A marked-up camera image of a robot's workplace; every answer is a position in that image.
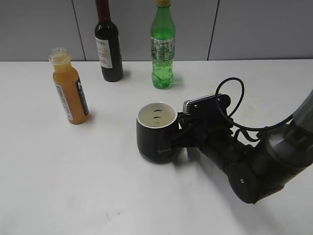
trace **green bottle label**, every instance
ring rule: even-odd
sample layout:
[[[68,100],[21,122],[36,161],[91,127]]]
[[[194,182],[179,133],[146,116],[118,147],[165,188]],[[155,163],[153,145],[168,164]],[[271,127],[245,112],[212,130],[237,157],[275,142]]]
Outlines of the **green bottle label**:
[[[151,37],[151,55],[155,60],[168,61],[175,55],[175,37],[167,40],[160,40]]]

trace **black cable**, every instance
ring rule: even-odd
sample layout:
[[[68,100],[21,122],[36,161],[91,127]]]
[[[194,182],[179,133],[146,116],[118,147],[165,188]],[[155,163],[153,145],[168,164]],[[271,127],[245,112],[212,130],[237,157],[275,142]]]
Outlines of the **black cable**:
[[[254,139],[254,138],[252,138],[249,134],[248,134],[248,132],[246,131],[246,130],[244,130],[244,129],[238,129],[236,132],[235,132],[235,135],[234,135],[234,140],[235,141],[238,141],[238,136],[239,136],[239,133],[242,133],[243,134],[243,136],[248,140],[248,141],[250,141],[250,142],[257,142],[257,141],[259,141],[260,140],[260,138],[257,136],[257,139]]]
[[[229,116],[227,116],[227,115],[223,112],[223,110],[220,108],[219,98],[218,98],[218,94],[219,94],[219,92],[220,92],[221,87],[222,87],[226,82],[228,82],[228,81],[238,81],[238,82],[241,84],[241,87],[242,87],[242,93],[241,93],[241,97],[240,97],[240,99],[239,99],[239,102],[238,102],[238,104],[236,105],[235,109],[231,112],[231,114],[230,114]],[[216,89],[216,91],[215,91],[215,104],[216,104],[217,108],[219,109],[221,115],[222,115],[228,122],[230,122],[231,124],[233,124],[234,126],[239,127],[239,128],[241,128],[241,129],[244,129],[244,130],[247,130],[247,131],[269,131],[269,130],[272,130],[272,129],[276,129],[277,127],[280,127],[280,126],[286,124],[287,122],[289,122],[290,120],[292,120],[292,115],[290,115],[288,118],[284,119],[283,121],[281,121],[280,123],[278,123],[278,124],[276,124],[276,125],[268,126],[268,127],[263,127],[263,128],[251,128],[251,127],[246,127],[246,126],[242,126],[242,125],[240,125],[240,124],[235,123],[235,122],[230,118],[230,116],[233,115],[233,114],[237,111],[239,105],[241,104],[241,102],[242,102],[242,100],[243,100],[243,98],[244,98],[244,93],[245,93],[245,86],[244,86],[244,83],[243,83],[243,81],[242,81],[241,79],[239,79],[239,78],[237,78],[237,77],[230,77],[230,78],[228,78],[228,79],[225,79],[223,82],[221,82],[221,83],[218,85],[218,87],[217,87],[217,89]]]

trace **mug rim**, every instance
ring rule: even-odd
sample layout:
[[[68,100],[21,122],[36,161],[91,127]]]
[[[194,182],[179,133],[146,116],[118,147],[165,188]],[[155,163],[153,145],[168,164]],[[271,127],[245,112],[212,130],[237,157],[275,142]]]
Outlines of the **mug rim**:
[[[167,125],[165,125],[165,126],[161,126],[161,127],[151,127],[151,126],[147,126],[147,125],[143,124],[143,123],[139,120],[139,113],[140,113],[140,111],[141,111],[143,108],[145,108],[145,107],[147,107],[148,105],[151,105],[151,104],[165,104],[165,105],[170,106],[170,107],[175,111],[175,118],[173,119],[173,121],[171,121],[169,124],[167,124]],[[137,121],[139,122],[139,124],[140,124],[141,126],[144,126],[144,127],[146,127],[146,128],[149,128],[149,129],[162,129],[162,128],[168,127],[168,126],[172,125],[172,124],[176,121],[177,117],[178,117],[178,113],[177,113],[176,109],[175,109],[172,105],[170,105],[170,104],[168,104],[168,103],[165,103],[165,102],[152,102],[152,103],[146,104],[146,105],[143,106],[143,107],[138,111],[138,113],[137,113]]]

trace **black mug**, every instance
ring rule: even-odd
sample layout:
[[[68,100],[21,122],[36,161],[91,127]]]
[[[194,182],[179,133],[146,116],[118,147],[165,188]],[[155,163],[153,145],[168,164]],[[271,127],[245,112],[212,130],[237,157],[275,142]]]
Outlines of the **black mug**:
[[[137,114],[137,146],[153,163],[168,163],[177,157],[181,148],[171,146],[168,140],[178,133],[178,114],[169,104],[150,103]]]

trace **bottle cap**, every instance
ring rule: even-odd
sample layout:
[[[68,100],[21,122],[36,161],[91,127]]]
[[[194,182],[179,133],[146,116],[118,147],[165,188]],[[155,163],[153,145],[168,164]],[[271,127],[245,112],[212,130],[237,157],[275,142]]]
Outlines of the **bottle cap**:
[[[110,21],[110,8],[109,8],[109,1],[108,0],[95,0],[98,18],[100,22],[103,21]]]
[[[55,48],[50,51],[49,61],[54,65],[64,65],[70,62],[70,54],[65,48]]]
[[[168,7],[171,5],[171,0],[157,0],[156,5],[159,7]]]

